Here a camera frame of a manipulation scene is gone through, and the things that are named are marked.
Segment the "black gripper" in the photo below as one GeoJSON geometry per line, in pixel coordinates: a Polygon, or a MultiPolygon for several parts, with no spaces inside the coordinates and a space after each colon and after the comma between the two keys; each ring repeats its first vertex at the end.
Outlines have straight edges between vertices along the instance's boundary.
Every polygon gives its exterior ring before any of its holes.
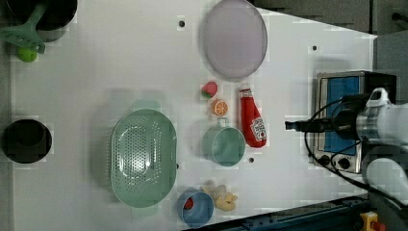
{"type": "Polygon", "coordinates": [[[335,132],[342,139],[358,140],[357,115],[365,108],[369,97],[367,93],[343,96],[323,106],[315,115],[306,120],[305,123],[302,121],[286,121],[285,129],[306,133],[335,132]],[[332,105],[335,108],[330,115],[318,118],[322,111],[332,105]]]}

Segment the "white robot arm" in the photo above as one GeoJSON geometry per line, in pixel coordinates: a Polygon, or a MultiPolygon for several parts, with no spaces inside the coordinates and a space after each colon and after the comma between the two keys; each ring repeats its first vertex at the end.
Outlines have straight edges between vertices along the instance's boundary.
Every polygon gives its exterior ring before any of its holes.
{"type": "Polygon", "coordinates": [[[362,159],[362,181],[340,173],[341,162],[331,156],[319,165],[343,178],[347,183],[368,193],[381,196],[390,204],[395,219],[407,222],[407,106],[394,104],[388,92],[376,88],[372,93],[345,95],[331,102],[335,107],[330,116],[321,112],[324,105],[309,119],[287,121],[285,127],[306,135],[335,132],[365,143],[370,150],[362,159]]]}

